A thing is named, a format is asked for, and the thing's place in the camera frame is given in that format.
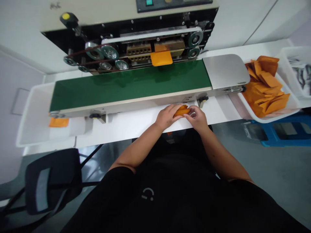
black office chair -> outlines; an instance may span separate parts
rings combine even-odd
[[[26,168],[25,187],[10,200],[0,213],[0,221],[4,221],[8,214],[24,210],[30,215],[49,213],[38,221],[6,232],[32,232],[61,211],[68,202],[80,195],[83,187],[96,186],[99,182],[82,182],[81,169],[101,147],[102,144],[81,164],[78,149],[57,151],[29,164]],[[24,192],[26,205],[11,209]]]

band sealer machine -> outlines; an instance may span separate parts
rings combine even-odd
[[[63,0],[42,34],[93,76],[58,81],[50,116],[91,117],[243,91],[241,58],[198,60],[214,28],[215,0]]]

green conveyor belt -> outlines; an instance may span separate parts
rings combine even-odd
[[[202,60],[57,81],[50,111],[210,87]]]

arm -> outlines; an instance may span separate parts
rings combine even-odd
[[[109,170],[115,167],[127,167],[135,173],[135,168],[147,157],[163,131],[170,127],[175,121],[182,118],[182,116],[176,116],[173,118],[177,109],[181,106],[182,104],[170,105],[161,110],[155,123],[125,149]]]
[[[209,129],[204,112],[197,106],[191,106],[190,109],[189,115],[185,114],[185,117],[200,134],[207,157],[218,175],[226,180],[241,179],[253,182],[244,167]]]

white plastic bin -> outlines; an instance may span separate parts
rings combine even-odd
[[[67,127],[50,128],[49,108],[55,83],[34,86],[28,96],[17,133],[17,147],[39,145],[49,141],[62,141],[86,132],[84,117],[69,119]]]
[[[296,74],[288,61],[289,58],[294,57],[306,64],[311,64],[311,47],[304,46],[283,48],[277,57],[280,59],[278,73],[281,78],[286,82],[298,99],[309,100],[311,106],[311,95],[306,95],[303,92],[297,80]]]
[[[255,115],[242,93],[229,94],[233,105],[243,119],[255,120],[260,123],[270,123],[299,112],[300,108],[298,107],[298,99],[296,96],[292,93],[292,91],[278,75],[278,73],[275,75],[275,78],[277,78],[277,80],[283,85],[281,91],[283,91],[285,94],[290,93],[286,107],[284,109],[268,114],[266,117],[259,118]]]

